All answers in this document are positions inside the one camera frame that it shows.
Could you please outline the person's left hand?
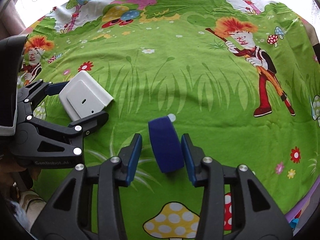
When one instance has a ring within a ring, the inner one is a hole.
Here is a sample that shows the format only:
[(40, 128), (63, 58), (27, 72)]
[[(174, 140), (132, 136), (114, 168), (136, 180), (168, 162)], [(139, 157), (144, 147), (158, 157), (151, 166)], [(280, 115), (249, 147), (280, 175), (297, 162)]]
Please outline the person's left hand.
[[(20, 167), (12, 157), (1, 154), (1, 195), (3, 197), (10, 197), (10, 189), (16, 182), (14, 176), (25, 170), (26, 168)], [(28, 168), (28, 173), (32, 181), (37, 181), (41, 169), (38, 167)]]

